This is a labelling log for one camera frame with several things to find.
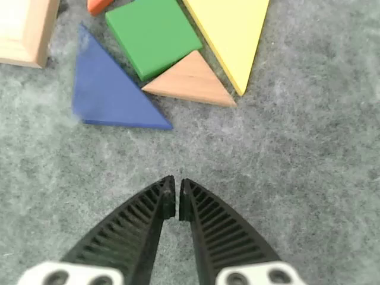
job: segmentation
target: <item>square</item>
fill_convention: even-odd
[[[137,0],[107,12],[106,21],[143,81],[202,48],[176,0]]]

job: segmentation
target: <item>felt mat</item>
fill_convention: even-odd
[[[150,96],[175,127],[159,131],[72,117],[81,21],[143,83],[104,13],[62,1],[47,67],[0,64],[1,284],[58,260],[169,174],[177,189],[191,178],[228,202],[310,285],[377,283],[379,19],[378,0],[271,0],[244,97],[210,48],[201,51],[238,107]],[[198,284],[188,223],[165,222],[151,283]]]

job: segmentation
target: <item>blue triangle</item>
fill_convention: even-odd
[[[173,129],[82,24],[72,109],[87,124]]]

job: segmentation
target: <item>wooden frame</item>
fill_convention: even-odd
[[[43,68],[59,0],[0,2],[0,63]]]

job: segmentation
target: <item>orange tangram piece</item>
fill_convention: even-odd
[[[92,16],[99,15],[113,0],[87,0],[87,9]]]
[[[231,95],[195,50],[142,90],[159,95],[221,106],[236,106]]]

